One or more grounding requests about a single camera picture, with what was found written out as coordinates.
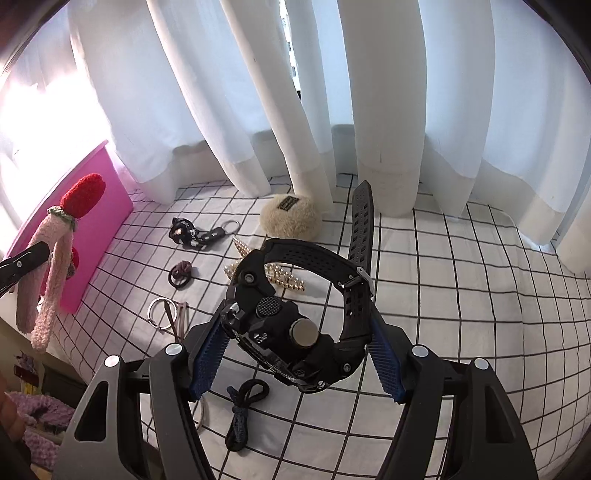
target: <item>pink knitted tassel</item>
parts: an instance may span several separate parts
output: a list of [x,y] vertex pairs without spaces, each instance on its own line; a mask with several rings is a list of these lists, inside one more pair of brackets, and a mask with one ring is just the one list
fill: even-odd
[[[49,249],[53,250],[56,242],[68,232],[71,236],[72,232],[68,223],[54,215],[47,215],[31,238],[29,247],[38,242],[45,242]],[[18,283],[17,326],[23,333],[31,333],[35,327],[39,291],[46,269],[47,267],[42,265],[29,272]]]
[[47,349],[47,345],[49,345],[49,337],[53,330],[53,324],[56,321],[61,292],[64,290],[66,275],[70,266],[73,240],[73,232],[68,229],[57,241],[53,251],[41,312],[35,322],[35,328],[31,335],[31,345],[35,350],[39,350],[40,352],[44,352]]

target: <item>hand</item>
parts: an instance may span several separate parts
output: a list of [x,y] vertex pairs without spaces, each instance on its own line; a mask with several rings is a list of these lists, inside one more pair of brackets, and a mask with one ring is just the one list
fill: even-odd
[[22,439],[25,422],[17,413],[17,406],[6,395],[6,379],[0,374],[0,424],[13,442]]

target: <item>red crochet ball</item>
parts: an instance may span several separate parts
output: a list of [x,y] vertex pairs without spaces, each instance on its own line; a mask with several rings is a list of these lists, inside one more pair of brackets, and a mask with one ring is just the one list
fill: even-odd
[[82,177],[61,198],[60,206],[74,218],[82,218],[94,207],[105,192],[106,183],[98,173]]

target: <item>black watch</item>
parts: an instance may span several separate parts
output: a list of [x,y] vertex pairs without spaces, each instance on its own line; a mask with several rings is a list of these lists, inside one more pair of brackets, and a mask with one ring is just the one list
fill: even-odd
[[[368,182],[355,189],[352,209],[348,259],[320,245],[271,238],[240,262],[226,293],[221,314],[226,333],[278,380],[304,393],[321,391],[352,375],[372,339],[374,288],[368,271],[374,206]],[[329,280],[343,294],[343,330],[338,342],[320,333],[317,322],[300,314],[293,301],[275,294],[264,269],[271,262],[305,268]]]

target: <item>white curtain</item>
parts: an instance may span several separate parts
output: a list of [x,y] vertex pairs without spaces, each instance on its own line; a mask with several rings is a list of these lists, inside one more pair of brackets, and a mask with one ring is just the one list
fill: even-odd
[[[396,216],[422,181],[448,215],[473,195],[536,244],[562,222],[561,257],[591,267],[591,86],[522,0],[285,6],[280,19],[276,0],[72,0],[26,49],[0,113],[14,85],[75,74],[92,85],[95,132],[162,203],[224,178],[264,195],[289,174],[328,211],[335,174],[350,172]],[[27,58],[43,82],[20,73]]]

